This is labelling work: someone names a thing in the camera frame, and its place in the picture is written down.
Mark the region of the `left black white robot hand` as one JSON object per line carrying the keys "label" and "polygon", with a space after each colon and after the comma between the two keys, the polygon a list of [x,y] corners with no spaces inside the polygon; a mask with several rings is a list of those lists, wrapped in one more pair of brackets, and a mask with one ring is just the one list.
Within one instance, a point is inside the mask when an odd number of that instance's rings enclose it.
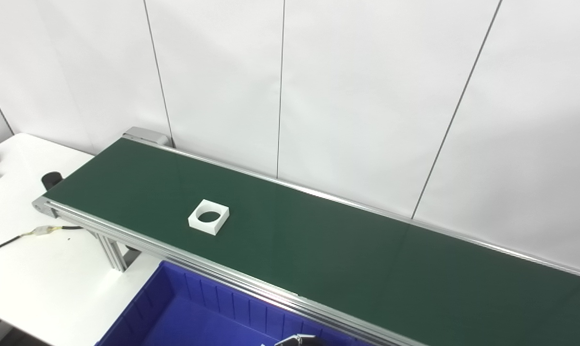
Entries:
{"label": "left black white robot hand", "polygon": [[316,335],[295,334],[280,340],[275,346],[326,346],[323,339]]}

